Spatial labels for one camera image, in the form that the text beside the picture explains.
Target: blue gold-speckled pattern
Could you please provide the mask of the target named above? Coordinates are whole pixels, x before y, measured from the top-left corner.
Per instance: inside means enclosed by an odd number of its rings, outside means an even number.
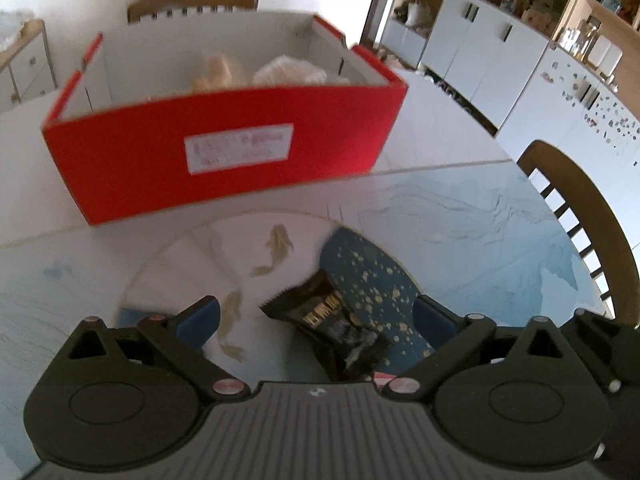
[[[339,228],[322,248],[320,267],[361,322],[392,343],[377,371],[401,374],[433,351],[414,330],[411,310],[418,287],[391,256],[356,232]]]

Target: black snack package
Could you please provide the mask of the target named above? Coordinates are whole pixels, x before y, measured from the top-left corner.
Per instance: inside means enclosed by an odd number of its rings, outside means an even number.
[[[271,319],[289,321],[314,342],[318,362],[335,382],[372,374],[390,342],[362,326],[325,270],[262,306]]]

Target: wooden cabinet top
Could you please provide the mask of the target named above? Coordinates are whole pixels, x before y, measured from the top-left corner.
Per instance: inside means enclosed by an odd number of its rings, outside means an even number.
[[[42,20],[29,20],[24,24],[20,39],[16,41],[7,50],[0,52],[0,70],[14,58],[25,46],[27,46],[34,38],[44,31],[44,22]]]

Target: black mechanical part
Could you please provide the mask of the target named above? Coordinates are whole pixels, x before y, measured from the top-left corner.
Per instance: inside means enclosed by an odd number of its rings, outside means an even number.
[[[416,394],[400,396],[388,384],[388,396],[433,403],[443,432],[490,462],[548,470],[594,456],[609,423],[607,401],[548,318],[498,331],[485,316],[461,318],[421,296],[414,323],[427,339],[434,326],[458,335],[402,374],[420,383]]]
[[[607,395],[611,422],[595,465],[610,478],[640,478],[640,332],[578,309],[562,335]]]
[[[29,480],[605,480],[589,463],[505,470],[448,442],[428,410],[395,402],[370,383],[265,383],[251,398],[213,407],[170,456],[126,472],[46,463]]]
[[[207,296],[173,319],[152,316],[136,328],[80,322],[25,405],[38,456],[72,469],[119,470],[184,444],[207,407],[228,400],[212,385],[233,377],[194,350],[219,318]],[[249,393],[245,386],[234,399]]]

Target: wooden drawer cabinet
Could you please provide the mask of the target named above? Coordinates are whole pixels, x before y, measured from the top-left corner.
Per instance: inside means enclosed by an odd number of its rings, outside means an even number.
[[[30,20],[20,39],[0,52],[0,113],[56,88],[44,22]]]

